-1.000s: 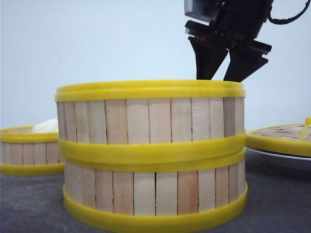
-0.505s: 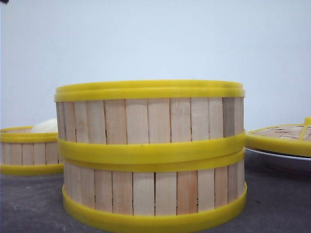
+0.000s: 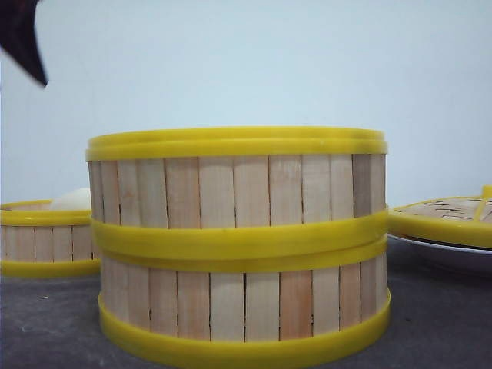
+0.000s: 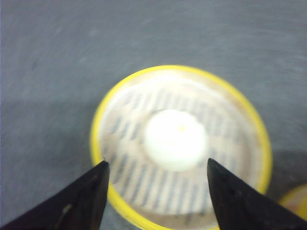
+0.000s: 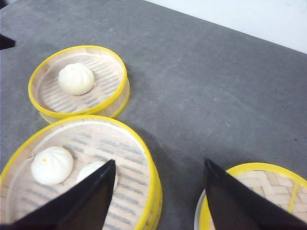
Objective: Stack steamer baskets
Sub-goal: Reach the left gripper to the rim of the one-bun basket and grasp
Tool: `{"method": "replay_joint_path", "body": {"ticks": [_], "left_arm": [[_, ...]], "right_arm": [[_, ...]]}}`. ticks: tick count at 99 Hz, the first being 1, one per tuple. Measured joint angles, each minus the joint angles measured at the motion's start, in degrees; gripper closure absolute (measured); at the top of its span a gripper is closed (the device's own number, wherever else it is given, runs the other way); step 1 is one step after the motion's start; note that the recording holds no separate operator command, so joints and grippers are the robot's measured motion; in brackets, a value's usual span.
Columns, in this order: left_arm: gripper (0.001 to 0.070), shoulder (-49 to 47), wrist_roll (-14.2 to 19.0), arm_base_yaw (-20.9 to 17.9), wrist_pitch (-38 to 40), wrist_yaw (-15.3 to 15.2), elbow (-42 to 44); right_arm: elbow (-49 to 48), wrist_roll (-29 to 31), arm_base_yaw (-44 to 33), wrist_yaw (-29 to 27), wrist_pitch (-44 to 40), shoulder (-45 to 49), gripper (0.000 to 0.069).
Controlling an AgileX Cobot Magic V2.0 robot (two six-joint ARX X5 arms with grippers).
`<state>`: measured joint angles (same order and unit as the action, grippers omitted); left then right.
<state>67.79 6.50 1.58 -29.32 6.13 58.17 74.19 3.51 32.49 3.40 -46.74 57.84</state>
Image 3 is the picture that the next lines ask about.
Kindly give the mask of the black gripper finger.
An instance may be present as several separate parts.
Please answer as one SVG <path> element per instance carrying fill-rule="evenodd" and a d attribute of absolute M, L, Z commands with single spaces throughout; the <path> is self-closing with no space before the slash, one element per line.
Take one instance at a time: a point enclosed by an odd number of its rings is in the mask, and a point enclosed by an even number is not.
<path fill-rule="evenodd" d="M 37 5 L 38 0 L 1 1 L 1 47 L 24 72 L 45 88 L 48 78 L 35 31 Z"/>

